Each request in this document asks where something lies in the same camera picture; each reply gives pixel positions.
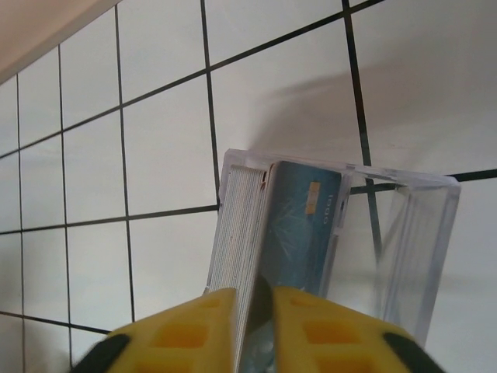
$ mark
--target white tile wall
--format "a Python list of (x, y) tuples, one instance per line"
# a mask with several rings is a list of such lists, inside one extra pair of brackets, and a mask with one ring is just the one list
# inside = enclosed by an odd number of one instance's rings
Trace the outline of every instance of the white tile wall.
[(216, 221), (211, 211), (130, 223), (137, 319), (202, 295)]
[(71, 321), (100, 329), (131, 322), (125, 223), (68, 229)]
[(118, 112), (64, 134), (68, 222), (124, 215)]
[[(137, 318), (201, 293), (216, 221), (211, 125), (217, 166), (228, 148), (362, 163), (343, 18), (305, 29), (330, 20), (342, 2), (205, 2), (215, 67), (211, 112), (205, 75), (151, 92), (205, 69), (196, 0), (174, 6), (124, 0), (118, 24), (111, 9), (61, 44), (60, 66), (54, 49), (19, 73), (19, 108), (16, 77), (0, 85), (0, 371), (23, 371), (23, 309), (40, 318), (26, 320), (26, 367), (47, 373), (67, 371), (71, 356), (76, 362), (105, 330), (130, 322), (131, 290)], [(350, 5), (362, 2), (371, 6), (352, 14), (352, 22), (374, 166), (435, 173), (495, 169), (497, 3), (350, 0)], [(288, 33), (295, 37), (284, 36)], [(244, 54), (268, 42), (267, 49)], [(239, 61), (215, 65), (240, 54)], [(124, 102), (142, 98), (123, 108), (126, 179), (119, 78)], [(19, 192), (18, 141), (29, 145), (59, 131), (61, 109), (64, 154), (60, 135), (24, 148)], [(495, 179), (463, 186), (429, 333), (428, 351), (453, 373), (495, 370), (495, 338), (488, 327), (497, 281), (494, 189)], [(378, 194), (380, 216), (388, 207), (381, 198)], [(132, 215), (132, 289), (126, 200)], [(192, 210), (164, 216), (185, 208)], [(354, 262), (356, 274), (364, 274), (373, 262), (372, 252), (366, 257), (360, 250), (373, 247), (366, 196), (354, 196), (349, 208), (359, 218), (342, 243), (354, 249), (339, 259)], [(112, 222), (94, 224), (98, 219)], [(333, 289), (335, 295), (363, 305), (372, 284), (367, 276), (334, 275), (344, 284)]]
[(21, 146), (61, 129), (58, 48), (19, 73)]
[(31, 320), (25, 321), (26, 371), (61, 373), (68, 371), (69, 328)]
[(205, 68), (197, 0), (126, 0), (118, 9), (124, 101)]
[(23, 228), (64, 223), (61, 136), (21, 151)]
[(23, 233), (24, 313), (68, 321), (64, 229)]
[(119, 103), (114, 9), (61, 44), (64, 127)]

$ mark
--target plastic case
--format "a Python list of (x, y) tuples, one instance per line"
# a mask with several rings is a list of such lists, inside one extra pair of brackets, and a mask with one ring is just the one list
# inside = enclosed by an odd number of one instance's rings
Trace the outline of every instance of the plastic case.
[[(459, 183), (447, 176), (229, 150), (221, 177), (217, 231), (231, 167), (270, 170), (280, 160), (342, 174), (321, 296), (395, 323), (423, 345), (457, 210)], [(218, 239), (216, 234), (207, 289)]]

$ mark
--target transparent plastic box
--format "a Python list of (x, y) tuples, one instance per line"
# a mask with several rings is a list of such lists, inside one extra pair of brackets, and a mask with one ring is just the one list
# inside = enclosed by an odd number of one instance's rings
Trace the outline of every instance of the transparent plastic box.
[[(229, 150), (224, 157), (217, 231), (231, 167), (269, 171), (280, 160), (342, 174), (320, 295), (395, 323), (424, 345), (459, 201), (459, 183), (447, 176)], [(217, 241), (216, 234), (207, 290), (212, 285), (213, 262), (220, 255)]]

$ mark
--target card chip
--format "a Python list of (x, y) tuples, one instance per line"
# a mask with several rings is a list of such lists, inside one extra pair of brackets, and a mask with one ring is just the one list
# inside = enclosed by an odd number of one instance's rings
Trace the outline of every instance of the card chip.
[(311, 181), (309, 184), (308, 201), (305, 204), (305, 214), (310, 215), (316, 212), (316, 204), (318, 203), (319, 187), (321, 183)]

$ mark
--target ceiling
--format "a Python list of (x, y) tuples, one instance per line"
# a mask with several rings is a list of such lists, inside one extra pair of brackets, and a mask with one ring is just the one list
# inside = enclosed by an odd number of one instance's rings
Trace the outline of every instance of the ceiling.
[(0, 0), (0, 84), (119, 0)]

